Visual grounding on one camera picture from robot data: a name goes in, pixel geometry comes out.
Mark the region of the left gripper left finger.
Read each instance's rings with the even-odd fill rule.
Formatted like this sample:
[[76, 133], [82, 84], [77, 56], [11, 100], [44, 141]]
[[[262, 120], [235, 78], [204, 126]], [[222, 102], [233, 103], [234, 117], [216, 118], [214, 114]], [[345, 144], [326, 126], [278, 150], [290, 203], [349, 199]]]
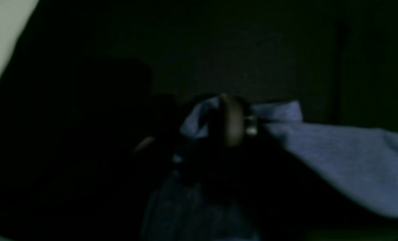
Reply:
[[155, 97], [69, 125], [0, 118], [0, 237], [136, 241], [190, 110]]

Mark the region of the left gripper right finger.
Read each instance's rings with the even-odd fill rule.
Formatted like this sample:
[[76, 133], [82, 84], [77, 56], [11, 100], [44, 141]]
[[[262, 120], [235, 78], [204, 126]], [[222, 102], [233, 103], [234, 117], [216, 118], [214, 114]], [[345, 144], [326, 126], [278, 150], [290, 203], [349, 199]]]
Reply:
[[263, 241], [398, 241], [398, 133], [257, 118], [219, 96], [224, 182]]

